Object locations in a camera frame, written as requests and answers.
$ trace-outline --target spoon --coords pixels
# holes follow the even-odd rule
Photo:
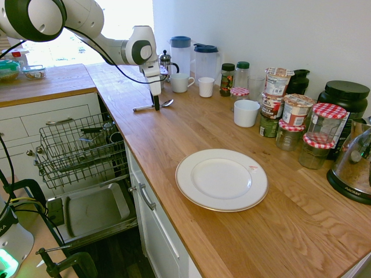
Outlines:
[[[172,103],[174,102],[174,100],[168,100],[168,101],[165,101],[163,104],[160,105],[160,107],[168,107],[170,106]],[[146,105],[146,106],[141,106],[141,107],[137,107],[137,108],[133,108],[133,111],[140,111],[140,110],[145,110],[145,109],[150,109],[150,108],[154,108],[155,105],[152,104],[152,105]]]

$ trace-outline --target dishwasher rack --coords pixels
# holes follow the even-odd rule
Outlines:
[[[39,132],[34,164],[50,189],[88,177],[106,183],[129,173],[123,139],[108,113],[70,119]],[[113,133],[118,140],[111,142]]]

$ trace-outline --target wooden floor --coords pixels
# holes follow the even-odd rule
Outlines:
[[[92,256],[98,278],[155,278],[143,255],[138,227],[70,251],[77,252]]]

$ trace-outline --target window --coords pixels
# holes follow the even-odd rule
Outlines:
[[[103,9],[102,34],[107,38],[128,39],[134,25],[149,25],[153,29],[152,0],[96,0],[96,2]],[[104,61],[95,50],[81,42],[67,29],[51,42],[27,41],[23,43],[23,47],[30,51],[27,55],[29,65],[56,67]]]

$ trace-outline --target green light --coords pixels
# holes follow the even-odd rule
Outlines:
[[[11,277],[16,273],[19,263],[4,249],[0,249],[0,275],[7,273]]]

